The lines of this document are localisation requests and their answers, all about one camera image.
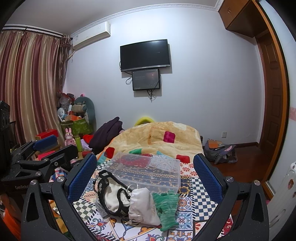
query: gray backpack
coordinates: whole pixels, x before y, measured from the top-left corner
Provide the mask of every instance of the gray backpack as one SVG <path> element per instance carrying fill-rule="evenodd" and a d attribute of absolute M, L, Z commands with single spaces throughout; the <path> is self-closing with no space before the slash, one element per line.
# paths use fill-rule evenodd
<path fill-rule="evenodd" d="M 237 157 L 235 154 L 235 145 L 225 145 L 225 147 L 221 149 L 210 149 L 209 143 L 206 142 L 205 144 L 205 157 L 209 161 L 213 161 L 214 164 L 228 162 L 228 163 L 235 163 L 237 162 Z"/>

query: clear plastic container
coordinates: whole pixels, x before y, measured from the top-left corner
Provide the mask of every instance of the clear plastic container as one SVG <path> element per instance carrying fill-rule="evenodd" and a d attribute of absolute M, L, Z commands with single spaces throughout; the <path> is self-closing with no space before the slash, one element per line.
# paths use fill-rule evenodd
<path fill-rule="evenodd" d="M 131 189 L 148 188 L 155 193 L 180 187 L 180 160 L 117 153 L 103 168 Z"/>

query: green storage box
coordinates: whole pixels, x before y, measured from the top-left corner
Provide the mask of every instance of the green storage box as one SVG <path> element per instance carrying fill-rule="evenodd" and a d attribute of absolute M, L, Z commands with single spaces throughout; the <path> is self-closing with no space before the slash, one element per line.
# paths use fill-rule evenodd
<path fill-rule="evenodd" d="M 72 129 L 73 136 L 78 136 L 80 133 L 86 135 L 93 132 L 92 126 L 87 124 L 85 118 L 76 121 L 63 121 L 61 122 L 61 127 L 64 135 L 66 134 L 66 128 Z"/>

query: white air conditioner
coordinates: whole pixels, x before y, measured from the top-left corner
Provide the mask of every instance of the white air conditioner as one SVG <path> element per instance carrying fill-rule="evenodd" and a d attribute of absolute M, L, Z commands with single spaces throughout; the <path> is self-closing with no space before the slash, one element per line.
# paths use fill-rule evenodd
<path fill-rule="evenodd" d="M 78 50 L 110 36 L 111 25 L 109 22 L 103 22 L 77 34 L 73 38 L 73 48 L 74 50 Z"/>

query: wooden cabinet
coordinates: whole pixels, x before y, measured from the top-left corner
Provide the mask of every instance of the wooden cabinet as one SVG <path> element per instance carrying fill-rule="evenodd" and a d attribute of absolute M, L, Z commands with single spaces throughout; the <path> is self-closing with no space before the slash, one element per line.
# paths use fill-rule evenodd
<path fill-rule="evenodd" d="M 225 0 L 219 14 L 227 30 L 249 37 L 267 29 L 261 14 L 251 0 Z"/>

